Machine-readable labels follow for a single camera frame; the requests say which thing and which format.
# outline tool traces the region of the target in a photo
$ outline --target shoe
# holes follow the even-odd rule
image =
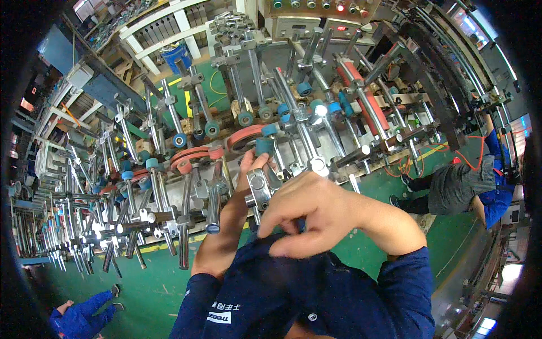
[[[400,200],[395,195],[390,195],[390,205],[393,205],[397,208],[401,208],[401,205],[399,204]]]
[[[403,184],[406,186],[406,189],[409,191],[409,192],[414,192],[411,188],[410,188],[410,185],[412,184],[412,180],[408,175],[406,174],[401,174],[401,181],[403,182]]]
[[[113,305],[115,306],[117,311],[124,311],[124,305],[122,305],[121,303],[113,303]]]
[[[111,288],[111,293],[113,294],[113,297],[117,298],[120,294],[120,286],[119,284],[114,284]]]

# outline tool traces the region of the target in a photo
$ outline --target control panel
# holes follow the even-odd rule
[[[264,18],[302,16],[369,23],[380,0],[259,0]]]
[[[273,19],[273,40],[285,40],[299,33],[300,38],[309,38],[312,29],[320,25],[320,18],[280,16]]]
[[[376,29],[378,25],[376,24],[365,24],[361,26],[361,30],[363,31],[363,36],[371,36],[372,32]],[[348,21],[348,20],[340,20],[340,19],[327,19],[326,25],[324,26],[324,31],[328,27],[334,27],[335,31],[333,33],[332,38],[333,39],[350,39],[352,37],[351,34],[354,34],[356,29],[360,28],[358,22]]]

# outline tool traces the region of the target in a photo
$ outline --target blue work uniform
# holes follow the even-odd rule
[[[117,310],[115,305],[109,305],[102,313],[94,316],[111,299],[111,291],[105,291],[84,303],[68,307],[64,315],[54,309],[49,322],[56,332],[64,334],[65,339],[91,339],[113,319]]]
[[[433,337],[426,247],[383,263],[376,282],[332,252],[272,258],[281,236],[240,248],[223,283],[191,277],[169,338],[284,338],[296,321],[335,338]]]
[[[489,153],[495,156],[493,168],[503,170],[504,167],[501,159],[499,140],[497,139],[495,130],[491,131],[491,133],[485,138],[485,142],[489,148]],[[509,164],[509,161],[507,161],[509,159],[508,149],[504,145],[502,148],[505,154],[505,161],[507,164]],[[484,206],[483,211],[486,215],[487,229],[490,229],[506,212],[508,206],[510,206],[512,203],[512,195],[515,188],[515,185],[509,185],[506,183],[506,178],[504,175],[500,175],[496,171],[494,171],[494,175],[496,189],[478,195]]]

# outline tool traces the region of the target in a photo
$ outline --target blue bucket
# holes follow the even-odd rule
[[[170,52],[162,53],[162,57],[175,74],[180,74],[179,67],[175,65],[175,61],[182,59],[186,68],[189,68],[192,65],[192,59],[188,54],[188,49],[183,43]]]

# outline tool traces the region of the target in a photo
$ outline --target black pants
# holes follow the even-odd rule
[[[431,187],[431,180],[433,179],[433,174],[424,176],[423,178],[413,179],[410,183],[410,188],[415,191],[423,191]],[[401,209],[408,213],[414,214],[427,214],[429,213],[429,196],[426,194],[418,199],[414,200],[403,200],[399,202]]]

